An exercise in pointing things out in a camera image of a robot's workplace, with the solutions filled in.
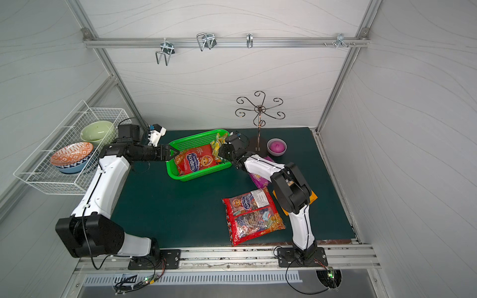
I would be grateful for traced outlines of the red cookie bag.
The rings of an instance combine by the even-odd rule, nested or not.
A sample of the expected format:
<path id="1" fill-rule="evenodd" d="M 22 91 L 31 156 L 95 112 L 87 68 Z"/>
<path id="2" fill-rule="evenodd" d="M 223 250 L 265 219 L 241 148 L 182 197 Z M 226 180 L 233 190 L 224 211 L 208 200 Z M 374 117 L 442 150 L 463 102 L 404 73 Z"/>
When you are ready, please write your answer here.
<path id="1" fill-rule="evenodd" d="M 218 159 L 212 154 L 210 145 L 203 145 L 180 152 L 174 158 L 180 176 L 196 173 L 218 165 Z"/>

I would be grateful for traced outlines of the green plastic basket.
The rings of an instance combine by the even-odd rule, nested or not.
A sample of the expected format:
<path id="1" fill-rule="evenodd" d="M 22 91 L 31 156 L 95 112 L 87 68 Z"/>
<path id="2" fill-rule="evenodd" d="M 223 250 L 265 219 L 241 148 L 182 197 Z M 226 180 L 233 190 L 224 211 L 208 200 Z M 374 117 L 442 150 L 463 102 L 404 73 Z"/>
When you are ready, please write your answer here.
<path id="1" fill-rule="evenodd" d="M 229 135 L 229 132 L 227 130 L 216 129 L 216 130 L 211 130 L 211 131 L 208 131 L 208 132 L 203 132 L 203 133 L 200 133 L 200 134 L 184 137 L 182 139 L 174 140 L 174 141 L 170 142 L 170 145 L 175 147 L 176 149 L 178 149 L 181 152 L 185 151 L 185 150 L 193 149 L 193 148 L 196 148 L 196 147 L 200 147 L 200 146 L 203 146 L 203 145 L 210 145 L 210 143 L 216 138 L 217 133 L 220 133 L 221 135 L 223 135 L 225 133 L 228 133 L 228 135 Z M 172 178 L 174 180 L 179 180 L 179 181 L 182 181 L 182 182 L 190 181 L 190 180 L 196 179 L 196 178 L 201 177 L 201 176 L 205 176 L 205 175 L 208 175 L 208 174 L 211 174 L 211 173 L 215 173 L 217 171 L 225 170 L 227 168 L 230 168 L 231 166 L 232 166 L 231 162 L 226 161 L 226 160 L 222 160 L 222 163 L 219 163 L 216 166 L 210 167 L 210 168 L 205 169 L 205 170 L 201 170 L 201 171 L 196 172 L 196 173 L 188 174 L 188 175 L 185 175 L 185 176 L 180 176 L 180 174 L 178 172 L 178 169 L 175 165 L 174 159 L 172 159 L 172 160 L 170 160 L 166 163 L 167 172 L 168 172 L 168 175 L 170 176 L 170 178 Z"/>

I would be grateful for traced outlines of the green Fox's candy bag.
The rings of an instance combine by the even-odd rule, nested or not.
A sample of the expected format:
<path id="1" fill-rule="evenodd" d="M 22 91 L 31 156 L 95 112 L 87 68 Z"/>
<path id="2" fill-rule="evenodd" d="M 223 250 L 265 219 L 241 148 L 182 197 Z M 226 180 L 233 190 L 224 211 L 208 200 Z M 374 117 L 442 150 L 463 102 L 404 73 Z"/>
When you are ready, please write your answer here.
<path id="1" fill-rule="evenodd" d="M 220 147 L 225 144 L 228 133 L 221 135 L 220 133 L 216 134 L 216 138 L 210 143 L 212 148 L 212 155 L 216 162 L 222 163 L 222 158 L 219 156 Z"/>

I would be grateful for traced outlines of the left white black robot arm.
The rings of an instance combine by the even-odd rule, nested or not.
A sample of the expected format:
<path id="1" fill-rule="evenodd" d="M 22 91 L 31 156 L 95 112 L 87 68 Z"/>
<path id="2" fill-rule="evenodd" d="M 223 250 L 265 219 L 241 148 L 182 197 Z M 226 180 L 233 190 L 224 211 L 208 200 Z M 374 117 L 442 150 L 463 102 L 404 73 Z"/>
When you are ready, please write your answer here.
<path id="1" fill-rule="evenodd" d="M 149 142 L 144 145 L 138 125 L 119 125 L 117 139 L 102 147 L 94 178 L 79 205 L 71 216 L 58 220 L 55 231 L 72 257 L 160 258 L 154 238 L 130 235 L 111 220 L 133 162 L 170 161 L 179 154 L 159 143 L 166 134 L 164 127 L 151 125 L 146 134 Z"/>

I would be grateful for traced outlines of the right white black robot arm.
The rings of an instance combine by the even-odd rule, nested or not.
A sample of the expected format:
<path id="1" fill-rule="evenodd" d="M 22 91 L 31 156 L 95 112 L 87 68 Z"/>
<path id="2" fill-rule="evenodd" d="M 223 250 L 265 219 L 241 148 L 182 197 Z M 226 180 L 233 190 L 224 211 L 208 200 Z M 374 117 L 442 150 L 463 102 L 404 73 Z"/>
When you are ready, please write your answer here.
<path id="1" fill-rule="evenodd" d="M 248 151 L 242 136 L 238 132 L 231 133 L 220 146 L 218 155 L 237 169 L 271 182 L 279 206 L 288 213 L 291 222 L 295 258 L 302 263 L 309 261 L 317 246 L 309 218 L 313 192 L 308 182 L 294 163 L 273 163 Z"/>

